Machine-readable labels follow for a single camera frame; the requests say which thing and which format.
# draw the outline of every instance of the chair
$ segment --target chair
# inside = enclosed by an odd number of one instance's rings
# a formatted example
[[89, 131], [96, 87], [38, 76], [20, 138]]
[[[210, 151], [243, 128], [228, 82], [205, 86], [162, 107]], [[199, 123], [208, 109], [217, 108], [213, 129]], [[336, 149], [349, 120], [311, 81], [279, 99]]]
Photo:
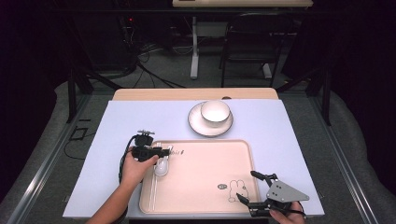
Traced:
[[220, 58], [221, 87], [224, 87], [224, 79], [235, 78], [225, 76], [226, 62], [260, 63], [261, 69], [266, 63], [274, 63], [274, 71], [269, 85], [272, 87], [282, 44], [292, 25], [292, 19], [285, 15], [242, 13], [233, 17], [226, 27]]

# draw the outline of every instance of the human hand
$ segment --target human hand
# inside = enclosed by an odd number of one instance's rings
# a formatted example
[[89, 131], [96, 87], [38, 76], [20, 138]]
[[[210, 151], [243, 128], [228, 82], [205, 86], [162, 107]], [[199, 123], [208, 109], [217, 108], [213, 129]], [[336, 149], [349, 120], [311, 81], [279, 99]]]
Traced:
[[[301, 211], [301, 206], [297, 202], [291, 203], [291, 210]], [[305, 224], [304, 217], [301, 214], [289, 213], [286, 216], [275, 209], [270, 210], [270, 215], [280, 224]]]
[[157, 155], [151, 157], [146, 161], [136, 161], [132, 156], [132, 148], [130, 147], [122, 167], [122, 180], [121, 185], [134, 188], [145, 176], [149, 167], [155, 164], [159, 157]]

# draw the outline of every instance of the white plate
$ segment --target white plate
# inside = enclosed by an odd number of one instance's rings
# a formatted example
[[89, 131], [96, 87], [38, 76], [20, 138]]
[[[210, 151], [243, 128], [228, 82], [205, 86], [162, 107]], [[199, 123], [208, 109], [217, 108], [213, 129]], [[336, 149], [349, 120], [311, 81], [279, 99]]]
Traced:
[[207, 137], [215, 137], [221, 135], [222, 133], [227, 132], [231, 126], [233, 125], [233, 113], [230, 111], [230, 116], [227, 120], [219, 127], [209, 127], [205, 122], [205, 119], [201, 114], [201, 106], [205, 102], [202, 102], [198, 105], [195, 105], [189, 114], [189, 124], [193, 130], [197, 133], [207, 136]]

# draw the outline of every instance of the black curtain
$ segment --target black curtain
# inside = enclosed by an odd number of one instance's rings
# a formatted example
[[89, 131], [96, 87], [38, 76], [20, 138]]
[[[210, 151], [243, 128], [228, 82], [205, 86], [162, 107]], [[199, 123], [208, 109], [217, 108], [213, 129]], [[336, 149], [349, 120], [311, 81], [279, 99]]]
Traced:
[[0, 3], [0, 166], [3, 200], [29, 159], [67, 79], [43, 14], [32, 2]]

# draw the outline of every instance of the forearm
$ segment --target forearm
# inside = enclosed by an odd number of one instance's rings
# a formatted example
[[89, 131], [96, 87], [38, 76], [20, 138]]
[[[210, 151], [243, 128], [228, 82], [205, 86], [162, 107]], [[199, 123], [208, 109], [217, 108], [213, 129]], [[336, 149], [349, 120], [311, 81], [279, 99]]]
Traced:
[[111, 223], [119, 218], [128, 206], [135, 186], [119, 185], [87, 223]]

